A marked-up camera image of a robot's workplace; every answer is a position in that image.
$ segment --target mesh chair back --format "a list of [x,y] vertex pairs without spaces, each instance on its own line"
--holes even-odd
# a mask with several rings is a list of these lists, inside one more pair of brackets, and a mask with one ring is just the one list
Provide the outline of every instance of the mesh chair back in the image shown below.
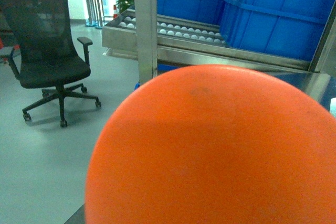
[[68,0],[0,0],[0,7],[20,45],[22,62],[77,56]]

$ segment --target chair seat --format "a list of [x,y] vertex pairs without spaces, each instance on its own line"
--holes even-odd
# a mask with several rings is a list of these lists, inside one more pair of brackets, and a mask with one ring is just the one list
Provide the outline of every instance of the chair seat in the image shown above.
[[47,88],[79,81],[91,74],[90,67],[78,56],[45,62],[22,63],[21,86]]

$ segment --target chair caster wheel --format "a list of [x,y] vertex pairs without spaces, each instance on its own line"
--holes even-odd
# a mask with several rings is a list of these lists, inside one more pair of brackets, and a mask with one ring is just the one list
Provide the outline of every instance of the chair caster wheel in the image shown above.
[[65,128],[65,127],[67,127],[68,126],[68,122],[67,122],[67,120],[61,120],[61,121],[59,121],[59,126],[61,126],[62,128]]
[[28,122],[32,119],[28,113],[23,114],[23,118],[26,122]]
[[86,87],[81,87],[80,90],[82,91],[82,93],[87,93],[88,89]]
[[101,108],[101,102],[100,101],[96,101],[96,107]]

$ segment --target orange traffic cone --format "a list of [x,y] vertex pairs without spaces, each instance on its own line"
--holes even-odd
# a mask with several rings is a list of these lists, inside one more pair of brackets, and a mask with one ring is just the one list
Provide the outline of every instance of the orange traffic cone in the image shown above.
[[113,5],[113,19],[117,18],[118,12],[117,12],[117,6]]

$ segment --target chair armrest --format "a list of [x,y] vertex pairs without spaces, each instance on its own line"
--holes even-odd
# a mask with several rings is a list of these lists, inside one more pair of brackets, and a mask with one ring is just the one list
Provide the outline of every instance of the chair armrest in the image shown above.
[[77,40],[81,42],[83,46],[91,46],[93,44],[92,40],[87,37],[79,37]]
[[87,65],[90,65],[90,59],[89,59],[89,49],[88,47],[93,44],[92,40],[87,38],[87,37],[79,37],[77,38],[79,42],[82,43],[83,49],[84,49],[84,57],[85,57],[85,62]]
[[12,71],[15,75],[15,78],[18,80],[19,76],[20,76],[20,73],[19,73],[19,70],[17,69],[16,64],[14,62],[14,59],[13,59],[13,55],[14,55],[14,52],[15,52],[16,49],[17,49],[16,46],[14,46],[12,48],[4,47],[4,48],[0,49],[0,57],[8,59],[8,64],[9,64],[10,68],[12,69]]

